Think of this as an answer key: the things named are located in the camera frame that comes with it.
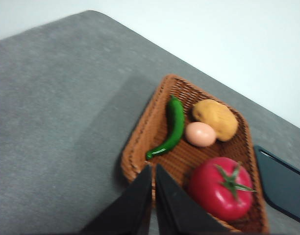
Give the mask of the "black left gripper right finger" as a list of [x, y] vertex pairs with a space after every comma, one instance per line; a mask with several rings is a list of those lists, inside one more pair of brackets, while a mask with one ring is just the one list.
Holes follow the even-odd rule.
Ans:
[[228, 234], [228, 228], [192, 200], [160, 164], [156, 166], [155, 182], [161, 235]]

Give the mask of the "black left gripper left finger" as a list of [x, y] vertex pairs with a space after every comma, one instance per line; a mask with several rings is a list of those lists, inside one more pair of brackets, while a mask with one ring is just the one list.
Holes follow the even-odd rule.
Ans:
[[135, 235], [151, 204], [151, 167], [147, 165], [122, 195], [86, 225], [83, 235]]

